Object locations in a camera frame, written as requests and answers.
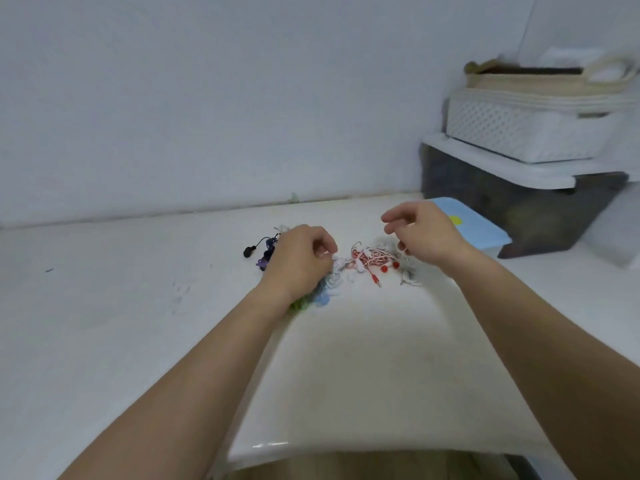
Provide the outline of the person's left hand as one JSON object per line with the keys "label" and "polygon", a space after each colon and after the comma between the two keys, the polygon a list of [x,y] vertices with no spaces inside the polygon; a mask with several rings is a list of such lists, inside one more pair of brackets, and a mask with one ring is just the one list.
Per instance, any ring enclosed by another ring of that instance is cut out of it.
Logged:
{"label": "person's left hand", "polygon": [[279,236],[260,281],[260,288],[284,306],[310,294],[326,275],[313,274],[315,249],[338,252],[334,238],[322,226],[298,225]]}

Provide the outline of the red and pink wired earphones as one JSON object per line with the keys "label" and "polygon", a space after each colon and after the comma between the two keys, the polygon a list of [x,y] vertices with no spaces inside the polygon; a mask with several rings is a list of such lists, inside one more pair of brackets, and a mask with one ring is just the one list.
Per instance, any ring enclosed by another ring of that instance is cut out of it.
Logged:
{"label": "red and pink wired earphones", "polygon": [[388,250],[386,246],[365,246],[360,241],[352,245],[344,266],[345,269],[356,271],[358,274],[368,274],[379,288],[382,284],[378,274],[387,274],[391,270],[398,271],[400,267],[399,255]]}

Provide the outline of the dark storage bin white lid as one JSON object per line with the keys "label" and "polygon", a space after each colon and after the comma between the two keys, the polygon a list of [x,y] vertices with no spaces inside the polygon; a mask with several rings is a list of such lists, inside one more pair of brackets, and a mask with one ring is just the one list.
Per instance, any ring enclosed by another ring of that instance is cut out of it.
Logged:
{"label": "dark storage bin white lid", "polygon": [[599,217],[639,190],[623,171],[540,188],[525,183],[521,169],[508,172],[516,161],[444,134],[425,137],[419,154],[424,197],[453,198],[505,231],[511,243],[500,247],[502,259],[571,250]]}

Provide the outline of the beige woven basket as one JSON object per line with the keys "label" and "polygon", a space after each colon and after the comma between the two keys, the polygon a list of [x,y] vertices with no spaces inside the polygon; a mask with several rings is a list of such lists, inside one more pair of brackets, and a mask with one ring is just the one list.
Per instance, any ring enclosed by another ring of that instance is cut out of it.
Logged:
{"label": "beige woven basket", "polygon": [[631,55],[606,55],[581,64],[566,60],[547,66],[521,66],[499,59],[464,65],[466,87],[540,96],[602,96],[623,92],[640,74],[640,60]]}

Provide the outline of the black wired earphones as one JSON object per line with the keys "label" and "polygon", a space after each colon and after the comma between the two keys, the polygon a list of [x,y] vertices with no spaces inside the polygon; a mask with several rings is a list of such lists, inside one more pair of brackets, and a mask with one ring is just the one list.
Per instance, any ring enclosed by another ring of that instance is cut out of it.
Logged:
{"label": "black wired earphones", "polygon": [[266,257],[264,259],[267,259],[267,260],[270,259],[270,257],[272,256],[275,250],[275,244],[277,243],[279,236],[280,236],[279,232],[276,233],[274,236],[265,236],[261,238],[261,240],[255,245],[246,247],[243,251],[244,258],[250,258],[252,254],[256,251],[256,249],[258,249],[260,245],[264,243],[266,246],[266,250],[265,250]]}

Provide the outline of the blue wired earphones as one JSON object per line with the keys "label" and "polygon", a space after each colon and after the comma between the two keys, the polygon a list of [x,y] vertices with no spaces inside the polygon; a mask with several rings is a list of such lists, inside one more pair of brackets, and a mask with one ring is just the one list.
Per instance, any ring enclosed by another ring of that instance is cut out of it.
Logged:
{"label": "blue wired earphones", "polygon": [[315,306],[326,306],[329,304],[334,292],[342,283],[340,273],[328,274],[321,279],[313,293],[310,302]]}

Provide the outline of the white folded cloth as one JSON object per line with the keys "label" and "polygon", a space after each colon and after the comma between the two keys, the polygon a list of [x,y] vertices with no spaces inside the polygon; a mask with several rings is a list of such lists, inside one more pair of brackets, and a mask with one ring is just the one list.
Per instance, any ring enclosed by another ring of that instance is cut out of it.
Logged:
{"label": "white folded cloth", "polygon": [[624,58],[608,55],[603,48],[550,47],[535,63],[540,68],[582,69],[588,82],[613,82],[628,73],[628,62]]}

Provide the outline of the white lattice plastic basket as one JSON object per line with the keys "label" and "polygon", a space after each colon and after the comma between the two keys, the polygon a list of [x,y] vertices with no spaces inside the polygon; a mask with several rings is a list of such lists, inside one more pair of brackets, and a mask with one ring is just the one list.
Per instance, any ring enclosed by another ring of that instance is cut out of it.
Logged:
{"label": "white lattice plastic basket", "polygon": [[447,106],[446,135],[528,164],[595,159],[637,99],[542,96],[465,88]]}

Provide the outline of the person's right forearm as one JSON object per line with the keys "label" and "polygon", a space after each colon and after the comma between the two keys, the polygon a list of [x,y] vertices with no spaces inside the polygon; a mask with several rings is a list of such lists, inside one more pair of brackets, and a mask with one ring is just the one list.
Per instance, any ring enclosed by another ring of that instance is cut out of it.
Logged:
{"label": "person's right forearm", "polygon": [[436,265],[477,321],[577,480],[640,480],[640,367],[469,246]]}

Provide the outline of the light blue lidded box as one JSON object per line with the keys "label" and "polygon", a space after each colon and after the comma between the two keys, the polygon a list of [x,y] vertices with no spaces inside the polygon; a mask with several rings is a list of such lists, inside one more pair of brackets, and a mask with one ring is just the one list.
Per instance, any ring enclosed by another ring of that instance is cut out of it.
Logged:
{"label": "light blue lidded box", "polygon": [[497,258],[503,247],[512,244],[506,231],[454,198],[428,199],[453,222],[464,239],[476,249]]}

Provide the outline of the person's right hand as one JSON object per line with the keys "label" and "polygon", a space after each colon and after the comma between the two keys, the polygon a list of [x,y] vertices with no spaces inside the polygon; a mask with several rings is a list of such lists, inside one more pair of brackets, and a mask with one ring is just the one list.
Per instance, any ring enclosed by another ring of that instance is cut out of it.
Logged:
{"label": "person's right hand", "polygon": [[381,221],[385,233],[407,243],[413,257],[444,272],[477,254],[448,215],[430,201],[401,203],[386,211]]}

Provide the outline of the person's left forearm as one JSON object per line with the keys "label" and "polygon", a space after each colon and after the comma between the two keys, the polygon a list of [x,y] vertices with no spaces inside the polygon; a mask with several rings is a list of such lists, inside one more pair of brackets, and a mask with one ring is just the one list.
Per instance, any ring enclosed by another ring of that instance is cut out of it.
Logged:
{"label": "person's left forearm", "polygon": [[58,480],[204,480],[294,300],[282,284],[256,286]]}

